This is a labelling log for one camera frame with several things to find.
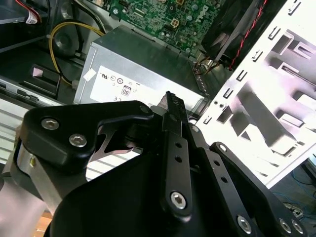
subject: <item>cable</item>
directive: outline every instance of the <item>cable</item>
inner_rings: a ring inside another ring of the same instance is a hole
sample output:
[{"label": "cable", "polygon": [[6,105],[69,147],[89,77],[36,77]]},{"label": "cable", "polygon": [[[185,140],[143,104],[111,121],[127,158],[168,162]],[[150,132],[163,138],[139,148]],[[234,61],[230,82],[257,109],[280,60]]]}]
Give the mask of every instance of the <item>cable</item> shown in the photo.
[{"label": "cable", "polygon": [[61,70],[60,70],[60,67],[59,67],[58,64],[57,64],[57,61],[56,61],[56,58],[55,58],[55,55],[54,55],[54,52],[53,52],[53,39],[54,39],[54,35],[56,34],[56,32],[57,32],[59,29],[63,28],[64,26],[67,26],[67,25],[77,25],[77,26],[85,27],[85,28],[87,28],[87,29],[89,29],[89,30],[92,30],[93,32],[95,32],[95,33],[98,34],[99,36],[103,36],[104,33],[101,32],[100,30],[98,30],[98,29],[95,28],[95,27],[92,27],[92,26],[87,25],[87,24],[82,23],[82,22],[75,22],[75,21],[62,22],[62,23],[56,25],[56,26],[54,27],[54,29],[52,30],[52,32],[50,33],[50,38],[49,38],[49,52],[50,52],[50,56],[51,56],[51,59],[52,59],[52,61],[53,61],[54,67],[55,67],[56,71],[57,71],[58,73],[60,73],[61,79],[62,79],[66,84],[72,85],[71,82],[70,82],[70,80],[66,79],[66,78],[64,77],[64,75],[62,75],[62,72],[61,72]]},{"label": "cable", "polygon": [[[77,20],[77,14],[76,14],[75,5],[71,4],[71,7],[72,7],[72,11],[73,11],[73,17],[74,17],[74,19]],[[77,32],[77,35],[78,35],[78,43],[79,43],[77,52],[82,53],[84,39],[83,39],[82,33],[81,33],[80,29],[79,29],[79,26],[75,25],[75,27],[76,27],[76,32]]]},{"label": "cable", "polygon": [[210,66],[203,75],[208,74],[210,71],[212,71],[214,68],[217,68],[218,66],[219,66],[219,63],[217,62],[215,65]]},{"label": "cable", "polygon": [[307,184],[307,183],[303,183],[303,182],[301,182],[301,181],[297,180],[297,179],[295,178],[294,170],[292,171],[292,177],[293,177],[293,179],[294,179],[295,181],[297,181],[297,182],[299,182],[299,183],[301,183],[301,184],[305,184],[305,185],[314,185],[314,184]]},{"label": "cable", "polygon": [[261,5],[261,7],[259,8],[259,11],[257,13],[256,18],[253,20],[251,27],[248,29],[248,31],[246,32],[245,36],[243,37],[243,39],[241,40],[239,49],[237,51],[237,54],[235,56],[235,58],[233,59],[231,65],[229,66],[229,70],[231,71],[233,69],[233,65],[236,61],[236,59],[239,57],[241,49],[243,47],[243,44],[245,43],[246,38],[249,36],[249,33],[251,32],[251,30],[255,27],[255,25],[257,24],[257,21],[259,19],[259,17],[261,16],[262,10],[264,8],[264,6],[267,4],[268,0],[264,0],[263,4]]},{"label": "cable", "polygon": [[46,20],[45,27],[48,25],[49,20],[50,20],[50,0],[46,0],[46,3],[47,3],[47,20]]},{"label": "cable", "polygon": [[20,0],[15,0],[15,2],[17,4],[19,4],[21,7],[27,9],[27,11],[30,11],[31,13],[33,13],[36,16],[37,20],[41,23],[41,17],[40,17],[40,15],[39,15],[39,13],[37,11],[35,11],[33,8],[27,6],[26,4],[24,4]]},{"label": "cable", "polygon": [[92,19],[97,23],[101,32],[106,33],[105,26],[102,20],[94,11],[92,11],[89,7],[87,7],[83,2],[80,2],[79,0],[71,0],[71,1],[73,3],[76,3],[82,11],[84,11],[85,13],[87,13],[89,16],[92,17]]}]

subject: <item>mounting hole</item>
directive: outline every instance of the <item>mounting hole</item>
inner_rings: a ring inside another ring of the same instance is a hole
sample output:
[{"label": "mounting hole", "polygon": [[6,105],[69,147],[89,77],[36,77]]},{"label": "mounting hole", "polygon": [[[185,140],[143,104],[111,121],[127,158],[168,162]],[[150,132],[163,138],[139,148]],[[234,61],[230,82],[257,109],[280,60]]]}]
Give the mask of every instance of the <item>mounting hole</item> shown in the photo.
[{"label": "mounting hole", "polygon": [[178,161],[179,163],[182,163],[182,159],[181,159],[181,157],[176,156],[176,157],[175,157],[175,159],[176,159],[176,161]]},{"label": "mounting hole", "polygon": [[228,183],[227,179],[226,179],[224,176],[221,177],[221,180],[222,180],[224,183]]}]

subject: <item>silver metal part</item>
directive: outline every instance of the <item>silver metal part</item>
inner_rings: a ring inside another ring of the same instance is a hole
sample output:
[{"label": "silver metal part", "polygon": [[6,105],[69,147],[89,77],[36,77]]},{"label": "silver metal part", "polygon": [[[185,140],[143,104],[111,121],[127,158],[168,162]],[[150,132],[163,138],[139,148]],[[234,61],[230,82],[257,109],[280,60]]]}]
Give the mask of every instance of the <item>silver metal part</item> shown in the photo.
[{"label": "silver metal part", "polygon": [[297,224],[296,221],[292,220],[292,224],[293,224],[294,228],[298,231],[298,233],[300,233],[300,234],[304,233],[302,227],[299,224]]},{"label": "silver metal part", "polygon": [[178,208],[178,209],[184,209],[187,205],[186,200],[184,196],[181,193],[173,192],[170,196],[172,203]]},{"label": "silver metal part", "polygon": [[193,17],[191,15],[188,15],[187,16],[187,21],[192,21],[193,20]]},{"label": "silver metal part", "polygon": [[197,11],[197,10],[198,10],[198,5],[193,4],[193,5],[191,6],[191,8],[192,8],[193,11]]},{"label": "silver metal part", "polygon": [[81,134],[73,134],[69,137],[69,142],[74,147],[84,147],[87,145],[86,138]]},{"label": "silver metal part", "polygon": [[289,225],[283,219],[279,219],[279,221],[280,221],[281,227],[290,234],[291,228],[289,227]]},{"label": "silver metal part", "polygon": [[36,165],[29,176],[47,207],[54,214],[62,199],[73,189],[86,183],[85,170],[77,175],[65,175],[50,165],[34,157]]},{"label": "silver metal part", "polygon": [[57,122],[53,118],[45,118],[41,121],[41,125],[43,128],[48,130],[56,130],[59,128],[59,122]]},{"label": "silver metal part", "polygon": [[223,152],[226,152],[226,151],[227,151],[226,147],[224,147],[223,145],[219,145],[219,148],[220,148]]},{"label": "silver metal part", "polygon": [[195,125],[192,125],[192,129],[194,132],[199,132],[199,128]]},{"label": "silver metal part", "polygon": [[117,15],[119,13],[119,10],[114,8],[112,12],[113,12],[113,14]]},{"label": "silver metal part", "polygon": [[183,98],[189,111],[208,100],[186,58],[120,26],[92,43],[74,103],[139,100],[150,107],[166,91]]},{"label": "silver metal part", "polygon": [[33,154],[29,153],[23,144],[20,146],[19,154],[17,157],[17,165],[20,170],[26,174],[30,174],[32,169],[31,167],[31,159],[33,158]]},{"label": "silver metal part", "polygon": [[243,216],[238,216],[237,222],[243,231],[245,231],[247,234],[251,234],[252,232],[251,225]]}]

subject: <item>green circuit board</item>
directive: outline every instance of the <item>green circuit board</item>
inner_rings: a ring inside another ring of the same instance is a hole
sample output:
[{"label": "green circuit board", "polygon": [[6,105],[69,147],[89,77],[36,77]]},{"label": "green circuit board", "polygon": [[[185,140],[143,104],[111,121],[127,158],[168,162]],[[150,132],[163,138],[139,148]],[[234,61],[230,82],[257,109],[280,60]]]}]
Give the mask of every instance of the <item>green circuit board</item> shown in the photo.
[{"label": "green circuit board", "polygon": [[196,57],[225,0],[91,0],[182,52]]}]

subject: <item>screw head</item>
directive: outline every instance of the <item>screw head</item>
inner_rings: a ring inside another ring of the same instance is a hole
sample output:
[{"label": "screw head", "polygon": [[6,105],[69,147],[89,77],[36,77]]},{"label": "screw head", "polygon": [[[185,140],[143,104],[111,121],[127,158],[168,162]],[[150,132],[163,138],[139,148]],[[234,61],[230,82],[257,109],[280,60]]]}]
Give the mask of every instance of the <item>screw head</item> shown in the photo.
[{"label": "screw head", "polygon": [[31,160],[30,160],[30,167],[34,168],[35,165],[36,165],[35,157],[32,157]]},{"label": "screw head", "polygon": [[175,122],[177,121],[177,117],[175,115],[170,115],[170,118]]},{"label": "screw head", "polygon": [[252,232],[251,225],[243,216],[238,216],[237,222],[243,231],[245,231],[247,234],[251,234],[251,232]]},{"label": "screw head", "polygon": [[171,202],[178,208],[184,209],[187,205],[184,196],[181,193],[173,192],[170,196]]},{"label": "screw head", "polygon": [[296,221],[292,220],[292,225],[298,231],[298,233],[300,233],[300,234],[304,233],[303,228],[299,224],[297,224]]},{"label": "screw head", "polygon": [[279,219],[279,221],[280,221],[281,227],[290,234],[291,228],[289,227],[289,225],[283,219]]},{"label": "screw head", "polygon": [[87,140],[83,135],[73,134],[69,137],[69,142],[74,147],[84,147],[87,144]]},{"label": "screw head", "polygon": [[199,128],[195,125],[192,125],[192,129],[194,132],[199,132]]},{"label": "screw head", "polygon": [[140,108],[140,110],[143,111],[144,113],[147,113],[147,114],[150,113],[150,110],[149,110],[148,107],[146,107],[146,106],[141,105],[139,108]]},{"label": "screw head", "polygon": [[47,130],[56,130],[59,128],[59,123],[53,118],[45,118],[41,121],[43,128]]},{"label": "screw head", "polygon": [[227,151],[226,147],[224,147],[223,145],[219,145],[219,149],[221,149],[223,152]]}]

